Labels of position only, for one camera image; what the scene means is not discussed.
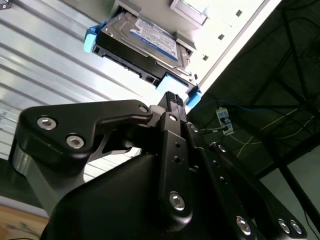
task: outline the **black cable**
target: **black cable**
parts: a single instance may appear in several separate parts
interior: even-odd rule
[[[320,30],[320,26],[315,23],[314,21],[312,21],[311,19],[307,18],[307,17],[296,17],[293,18],[291,20],[289,20],[288,22],[291,23],[295,20],[305,20],[308,21],[309,23],[313,24],[315,27],[317,27]],[[273,29],[272,31],[270,31],[268,34],[265,35],[264,38],[262,38],[259,42],[257,42],[252,48],[250,48],[249,50],[247,50],[246,52],[244,52],[243,54],[241,54],[240,56],[237,56],[233,59],[233,62],[236,62],[237,60],[239,60],[240,58],[244,57],[245,55],[247,55],[248,53],[250,53],[252,50],[254,50],[255,48],[257,48],[260,44],[262,44],[266,39],[268,39],[268,37],[273,34],[274,32],[276,32],[278,29],[280,29],[281,27],[283,27],[285,24],[281,24],[279,26],[277,26],[275,29]]]
[[[277,139],[278,142],[286,147],[289,147],[290,149],[294,149],[293,146],[291,146],[290,144],[286,143],[285,141],[281,140],[281,139]],[[284,148],[284,152],[283,152],[283,155],[287,153],[287,149]]]
[[[306,211],[304,210],[303,207],[302,207],[302,209],[303,209],[303,212],[304,212],[304,216],[305,216],[306,223],[308,224],[309,228],[311,229],[311,231],[313,232],[313,234],[315,235],[315,237],[316,237],[318,240],[320,240],[319,237],[318,237],[318,235],[316,234],[315,230],[311,227],[311,225],[310,225],[310,223],[309,223],[309,220],[308,220],[308,216],[307,216]]]
[[[287,115],[287,114],[284,114],[284,113],[282,113],[282,112],[280,112],[280,111],[277,111],[277,110],[275,110],[275,109],[271,109],[271,110],[272,110],[273,112],[275,112],[275,113],[277,113],[277,114],[279,114],[279,115],[282,115],[282,116],[290,119],[291,121],[295,122],[295,123],[298,124],[301,128],[303,128],[303,130],[305,130],[305,131],[308,132],[311,136],[313,136],[313,133],[312,133],[311,131],[309,131],[301,122],[295,120],[292,116]]]
[[[219,105],[218,99],[217,99],[215,96],[213,96],[212,94],[210,94],[210,96],[213,97],[214,100],[216,100],[216,101],[215,101],[215,102],[216,102],[216,109],[219,109],[219,108],[220,108],[220,105]],[[213,118],[212,118],[206,125],[204,125],[204,129],[206,129],[206,130],[205,130],[205,133],[207,133],[208,126],[209,126],[216,118],[217,118],[217,114],[216,114],[216,112],[214,112]]]
[[[305,9],[307,7],[310,7],[311,5],[315,4],[319,2],[319,0],[314,0],[306,5],[303,6],[296,6],[296,7],[292,7],[292,8],[281,8],[281,10],[285,10],[285,11],[296,11],[296,10],[301,10],[301,9]]]
[[[286,140],[287,140],[287,141],[292,141],[292,140],[294,140],[294,141],[297,141],[297,142],[299,142],[299,143],[303,142],[303,140],[301,140],[301,139],[299,139],[299,138],[295,138],[295,137],[286,138]]]
[[[318,126],[318,119],[316,117],[314,119],[315,119],[315,121],[314,121],[313,134],[316,134],[317,133],[317,126]]]
[[[301,58],[309,61],[311,64],[320,63],[320,35],[318,34],[311,44],[302,52]]]
[[[276,68],[276,71],[279,72],[279,71],[285,66],[286,62],[288,61],[289,57],[291,56],[291,53],[292,53],[291,48],[289,48],[289,49],[285,52],[285,54],[283,55],[283,57],[281,58],[278,66],[277,66],[277,68]]]
[[[233,152],[233,151],[235,151],[235,150],[237,150],[237,149],[240,149],[240,148],[242,148],[242,146],[238,146],[238,147],[236,147],[236,148],[233,148],[233,149],[230,150],[230,152]]]
[[[224,143],[224,138],[225,138],[226,136],[227,136],[227,135],[223,135],[222,138],[221,138],[221,140],[220,140],[223,146],[226,145],[226,144]]]
[[[21,238],[12,238],[12,239],[8,239],[8,240],[34,240],[34,239],[27,238],[27,237],[21,237]]]
[[[218,132],[222,132],[222,131],[227,131],[228,130],[228,127],[227,126],[224,126],[223,128],[216,128],[214,130],[210,130],[210,131],[206,131],[204,133],[200,133],[200,135],[204,136],[204,135],[208,135],[208,134],[215,134],[215,133],[218,133]]]
[[[308,112],[306,109],[299,109],[299,111],[295,111],[291,114],[291,117],[293,118],[293,116],[300,116],[300,114],[304,113],[304,112]],[[306,119],[303,119],[301,120],[302,123],[306,123],[308,120],[310,120],[311,116],[306,118]],[[275,137],[275,138],[281,138],[281,137],[285,137],[287,136],[288,134],[286,134],[285,136],[282,136],[282,135],[278,135],[278,133],[281,133],[282,131],[286,130],[288,126],[290,125],[295,125],[296,123],[295,122],[287,122],[287,121],[283,121],[281,122],[279,125],[277,125],[273,130],[272,130],[272,135]]]

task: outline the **wall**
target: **wall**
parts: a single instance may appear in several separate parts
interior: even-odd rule
[[[289,165],[299,184],[309,196],[315,207],[320,211],[320,146],[308,152]],[[276,198],[303,224],[308,233],[308,240],[317,240],[314,233],[309,228],[304,211],[299,204],[289,185],[277,169],[261,179],[262,183],[275,195]],[[313,230],[317,231],[309,220]]]

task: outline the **black metal bracket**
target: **black metal bracket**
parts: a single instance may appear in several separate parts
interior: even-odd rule
[[[11,8],[10,0],[0,0],[0,11],[1,10],[8,10]]]
[[[246,129],[250,134],[255,136],[256,138],[262,141],[265,149],[267,150],[268,154],[274,161],[274,166],[278,168],[283,175],[284,179],[288,183],[289,187],[291,188],[292,192],[300,202],[303,209],[306,211],[312,222],[314,223],[315,227],[318,231],[320,231],[320,225],[316,223],[320,223],[320,214],[314,204],[309,199],[308,195],[302,189],[294,175],[291,173],[287,165],[285,164],[285,160],[279,156],[277,153],[277,147],[275,146],[275,140],[272,137],[263,134],[259,129],[252,126],[241,117],[237,115],[233,115],[231,120],[235,122],[237,125],[241,126],[242,128]]]
[[[9,160],[50,215],[41,240],[306,239],[252,174],[228,165],[221,144],[209,149],[182,105],[167,92],[150,108],[126,100],[24,110]],[[131,147],[142,154],[84,183],[88,161]],[[245,192],[260,203],[255,214]]]

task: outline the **yellow wire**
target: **yellow wire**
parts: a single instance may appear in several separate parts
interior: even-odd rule
[[[266,129],[267,127],[271,126],[272,124],[275,124],[275,123],[278,122],[279,120],[285,118],[286,116],[294,113],[294,112],[297,111],[297,110],[298,110],[298,108],[292,110],[291,112],[288,112],[286,115],[283,115],[283,116],[277,118],[277,119],[274,120],[273,122],[271,122],[271,123],[269,123],[268,125],[266,125],[266,126],[264,126],[263,128],[261,128],[260,131],[263,130],[263,129]],[[244,148],[245,148],[247,145],[250,144],[250,141],[251,141],[253,138],[254,138],[254,136],[250,137],[249,140],[245,143],[245,145],[242,146],[242,148],[240,149],[240,151],[239,151],[238,154],[236,155],[237,157],[240,156],[241,152],[244,150]]]

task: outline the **hard drive label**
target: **hard drive label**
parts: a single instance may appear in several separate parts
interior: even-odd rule
[[[131,29],[130,33],[160,53],[174,61],[178,61],[177,43],[175,37],[164,31],[152,22],[138,19],[135,23],[138,28]]]

